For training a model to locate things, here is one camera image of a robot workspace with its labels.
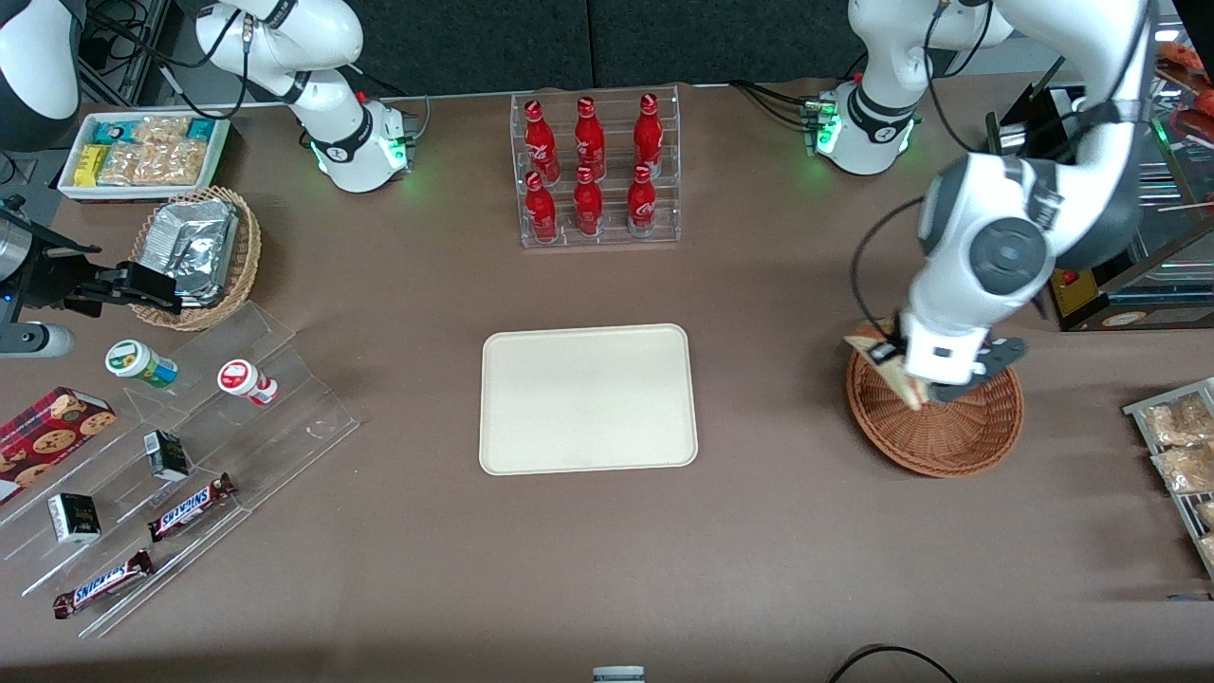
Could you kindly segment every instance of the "brown table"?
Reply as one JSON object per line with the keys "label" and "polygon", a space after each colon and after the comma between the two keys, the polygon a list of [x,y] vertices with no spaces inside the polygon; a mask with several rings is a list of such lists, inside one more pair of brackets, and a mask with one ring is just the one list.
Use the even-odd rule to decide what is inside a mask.
{"label": "brown table", "polygon": [[[940,92],[977,138],[1025,82]],[[654,683],[822,681],[877,642],[961,681],[1214,670],[1214,607],[1164,602],[1209,584],[1119,411],[1214,372],[1209,334],[1063,335],[1021,312],[999,328],[1032,348],[1019,448],[970,480],[914,477],[845,405],[846,266],[957,148],[924,107],[894,169],[852,177],[733,90],[682,93],[683,241],[609,252],[520,246],[507,97],[437,101],[416,172],[368,195],[317,172],[287,109],[243,113],[219,180],[263,226],[254,298],[365,425],[104,639],[0,592],[0,666],[25,667],[0,679],[577,682],[636,662]],[[147,211],[66,201],[55,227],[117,261]],[[921,262],[912,218],[868,258],[864,289],[890,309]],[[42,317],[79,347],[0,365],[2,416],[57,385],[119,397],[101,363],[119,337],[187,338],[119,308]],[[692,466],[481,471],[487,336],[652,321],[691,337]],[[864,667],[938,679],[906,660]]]}

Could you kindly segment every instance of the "red label bottle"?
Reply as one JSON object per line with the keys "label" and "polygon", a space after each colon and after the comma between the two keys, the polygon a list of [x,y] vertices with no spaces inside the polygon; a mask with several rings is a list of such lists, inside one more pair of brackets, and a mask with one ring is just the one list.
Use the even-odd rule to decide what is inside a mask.
{"label": "red label bottle", "polygon": [[603,192],[595,182],[595,171],[583,164],[578,166],[578,187],[573,190],[573,205],[578,211],[578,229],[586,237],[595,237],[602,229]]}
{"label": "red label bottle", "polygon": [[544,178],[539,171],[527,172],[527,220],[531,222],[535,239],[545,244],[556,240],[556,201],[544,188]]}
{"label": "red label bottle", "polygon": [[649,181],[649,166],[639,164],[632,175],[632,186],[628,188],[628,230],[632,237],[653,234],[653,207],[658,193]]}
{"label": "red label bottle", "polygon": [[561,161],[556,160],[556,136],[552,127],[544,120],[544,108],[532,99],[523,104],[527,116],[527,153],[532,158],[532,167],[539,171],[544,184],[552,184],[561,178]]}
{"label": "red label bottle", "polygon": [[632,129],[636,164],[649,166],[649,177],[662,175],[662,119],[658,118],[658,97],[651,92],[641,96],[641,118]]}
{"label": "red label bottle", "polygon": [[578,126],[573,129],[573,138],[578,142],[578,163],[590,166],[595,180],[602,180],[607,175],[607,137],[590,97],[578,98]]}

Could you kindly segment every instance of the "foil-wrapped food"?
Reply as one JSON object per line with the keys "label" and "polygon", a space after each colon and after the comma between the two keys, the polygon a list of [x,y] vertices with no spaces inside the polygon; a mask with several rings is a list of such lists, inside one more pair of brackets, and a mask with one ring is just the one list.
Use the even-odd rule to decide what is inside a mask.
{"label": "foil-wrapped food", "polygon": [[177,281],[182,307],[205,308],[223,298],[240,210],[223,199],[166,204],[148,228],[140,263]]}

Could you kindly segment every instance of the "clear acrylic bottle rack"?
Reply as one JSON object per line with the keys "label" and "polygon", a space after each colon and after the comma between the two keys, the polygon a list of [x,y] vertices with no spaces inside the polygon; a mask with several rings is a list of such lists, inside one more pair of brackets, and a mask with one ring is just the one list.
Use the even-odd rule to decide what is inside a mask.
{"label": "clear acrylic bottle rack", "polygon": [[[645,238],[634,237],[628,230],[628,188],[632,184],[635,147],[632,129],[641,115],[641,96],[652,92],[658,98],[658,116],[662,119],[662,175],[653,178],[658,201],[653,210],[653,233]],[[607,175],[599,181],[603,193],[602,230],[588,237],[578,229],[573,206],[573,190],[578,186],[578,150],[573,129],[578,125],[578,97],[595,99],[599,121],[607,137]],[[535,99],[544,107],[544,119],[556,136],[556,156],[561,161],[561,178],[548,189],[556,200],[557,237],[555,241],[535,239],[527,220],[527,186],[523,178],[533,170],[527,153],[527,118],[523,104]],[[679,89],[622,87],[592,90],[589,92],[532,92],[510,98],[510,140],[515,160],[515,192],[518,197],[518,227],[523,246],[596,246],[641,245],[658,241],[677,241],[682,235],[680,223],[679,190],[682,186],[681,118],[679,113]]]}
{"label": "clear acrylic bottle rack", "polygon": [[[0,573],[23,596],[51,604],[147,548],[157,568],[115,596],[87,605],[63,622],[81,638],[104,636],[165,587],[186,567],[244,522],[270,496],[358,428],[341,400],[308,371],[288,345],[294,335],[256,303],[245,303],[219,325],[169,357],[180,375],[157,391],[132,382],[121,420],[100,448],[75,454],[63,474],[19,507],[0,517]],[[266,408],[220,392],[223,363],[245,359],[278,381],[278,398]],[[183,482],[152,477],[143,436],[161,429],[181,439],[191,462]],[[109,437],[110,431],[102,433]],[[152,543],[147,523],[227,473],[238,491],[210,508],[185,531]],[[57,494],[93,499],[102,537],[89,545],[61,545],[51,529],[46,499]]]}

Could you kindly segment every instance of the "brown wicker basket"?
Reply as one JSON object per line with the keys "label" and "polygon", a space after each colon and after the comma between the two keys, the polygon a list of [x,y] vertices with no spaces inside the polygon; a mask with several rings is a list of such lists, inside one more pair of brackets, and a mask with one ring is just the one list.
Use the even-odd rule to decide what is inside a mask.
{"label": "brown wicker basket", "polygon": [[[257,224],[257,216],[253,215],[249,204],[239,194],[223,187],[208,187],[199,192],[174,197],[169,203],[202,201],[203,199],[226,199],[240,210],[240,224],[237,227],[236,244],[232,246],[227,281],[223,283],[223,298],[209,308],[183,308],[181,314],[172,314],[152,306],[131,306],[135,314],[143,321],[158,326],[170,326],[178,331],[198,331],[219,324],[249,298],[253,280],[257,277],[257,258],[261,257],[261,227]],[[143,241],[147,239],[151,227],[152,216],[148,216],[148,220],[143,222],[143,229],[135,239],[135,247],[131,250],[132,261],[137,260],[143,251]]]}
{"label": "brown wicker basket", "polygon": [[847,403],[869,442],[900,466],[955,479],[987,471],[1016,445],[1025,397],[1009,369],[965,397],[912,411],[868,363],[852,354]]}

